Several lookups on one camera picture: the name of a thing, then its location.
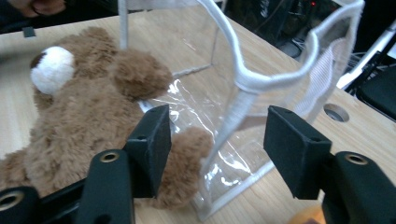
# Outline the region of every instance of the black chair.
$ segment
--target black chair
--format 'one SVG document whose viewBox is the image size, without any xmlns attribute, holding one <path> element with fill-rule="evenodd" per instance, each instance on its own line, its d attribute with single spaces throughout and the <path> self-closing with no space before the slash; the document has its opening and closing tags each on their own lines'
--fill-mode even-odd
<svg viewBox="0 0 396 224">
<path fill-rule="evenodd" d="M 396 67 L 391 67 L 361 84 L 359 100 L 396 121 Z"/>
</svg>

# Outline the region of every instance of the teddy bear leg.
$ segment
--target teddy bear leg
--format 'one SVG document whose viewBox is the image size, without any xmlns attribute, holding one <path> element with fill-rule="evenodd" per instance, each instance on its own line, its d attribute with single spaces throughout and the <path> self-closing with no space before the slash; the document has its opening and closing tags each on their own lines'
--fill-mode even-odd
<svg viewBox="0 0 396 224">
<path fill-rule="evenodd" d="M 175 209 L 189 203 L 198 191 L 201 158 L 208 155 L 212 145 L 212 135 L 200 128 L 192 127 L 172 136 L 158 197 L 137 203 L 160 209 Z"/>
<path fill-rule="evenodd" d="M 10 153 L 0 161 L 0 190 L 18 186 L 31 186 L 23 161 L 26 148 Z"/>
</svg>

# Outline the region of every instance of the finger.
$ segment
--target finger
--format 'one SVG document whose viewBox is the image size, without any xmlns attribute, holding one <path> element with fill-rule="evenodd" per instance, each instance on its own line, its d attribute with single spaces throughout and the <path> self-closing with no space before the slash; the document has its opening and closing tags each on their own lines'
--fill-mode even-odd
<svg viewBox="0 0 396 224">
<path fill-rule="evenodd" d="M 36 0 L 32 4 L 32 8 L 40 15 L 54 15 L 66 9 L 64 0 L 44 1 Z"/>
</svg>

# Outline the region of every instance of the fluffy fur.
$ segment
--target fluffy fur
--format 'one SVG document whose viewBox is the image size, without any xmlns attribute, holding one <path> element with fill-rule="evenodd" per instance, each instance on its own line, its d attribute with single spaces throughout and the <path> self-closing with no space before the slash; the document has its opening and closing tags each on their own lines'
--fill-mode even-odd
<svg viewBox="0 0 396 224">
<path fill-rule="evenodd" d="M 57 45 L 73 53 L 75 73 L 52 95 L 35 89 L 39 118 L 30 144 L 0 161 L 0 189 L 34 186 L 45 196 L 84 178 L 95 154 L 124 146 L 143 116 L 136 101 L 166 93 L 173 80 L 149 54 L 117 51 L 100 28 Z M 41 60 L 34 58 L 32 67 Z M 159 197 L 142 202 L 158 208 L 185 205 L 197 191 L 200 159 L 211 147 L 211 135 L 201 129 L 175 134 Z"/>
</svg>

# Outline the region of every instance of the screw hole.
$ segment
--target screw hole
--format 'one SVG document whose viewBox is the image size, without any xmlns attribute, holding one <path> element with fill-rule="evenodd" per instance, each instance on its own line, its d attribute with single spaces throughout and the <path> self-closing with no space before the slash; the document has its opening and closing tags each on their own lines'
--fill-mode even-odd
<svg viewBox="0 0 396 224">
<path fill-rule="evenodd" d="M 0 198 L 0 211 L 8 210 L 9 208 L 17 205 L 23 199 L 22 191 L 11 191 Z"/>
<path fill-rule="evenodd" d="M 101 162 L 112 162 L 119 158 L 119 154 L 115 152 L 108 152 L 100 158 Z"/>
<path fill-rule="evenodd" d="M 311 140 L 314 141 L 314 142 L 320 142 L 321 141 L 321 139 L 318 138 L 318 137 L 311 137 Z"/>
<path fill-rule="evenodd" d="M 359 155 L 347 154 L 346 160 L 358 165 L 367 165 L 369 162 Z"/>
<path fill-rule="evenodd" d="M 111 216 L 101 215 L 95 219 L 94 224 L 108 224 L 111 221 Z"/>
</svg>

